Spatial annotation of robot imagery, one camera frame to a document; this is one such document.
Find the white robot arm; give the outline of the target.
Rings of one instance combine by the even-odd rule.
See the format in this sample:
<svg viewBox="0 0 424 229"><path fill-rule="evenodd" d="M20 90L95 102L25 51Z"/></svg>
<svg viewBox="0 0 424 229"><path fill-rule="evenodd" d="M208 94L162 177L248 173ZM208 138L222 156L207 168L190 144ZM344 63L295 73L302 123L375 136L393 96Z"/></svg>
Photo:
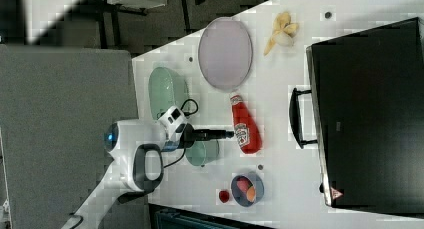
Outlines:
<svg viewBox="0 0 424 229"><path fill-rule="evenodd" d="M191 147L196 141L232 138L227 130L196 129L187 114L170 107L157 120L120 120L105 136L113 158L104 176L61 229L97 229L115 201L124 194L153 192L162 181L161 153Z"/></svg>

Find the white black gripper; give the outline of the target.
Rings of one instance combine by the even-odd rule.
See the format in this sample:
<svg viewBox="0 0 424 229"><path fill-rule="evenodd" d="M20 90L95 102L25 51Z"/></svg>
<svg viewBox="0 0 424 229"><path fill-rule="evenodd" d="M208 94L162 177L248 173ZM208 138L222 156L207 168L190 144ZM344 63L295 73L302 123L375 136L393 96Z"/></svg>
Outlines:
<svg viewBox="0 0 424 229"><path fill-rule="evenodd" d="M180 140L188 124L188 119L184 112L177 106L171 106L163 113L158 121L164 126L166 139L161 149L162 152L172 152L181 149ZM232 138L233 131L215 129L196 129L193 136L198 141L220 140Z"/></svg>

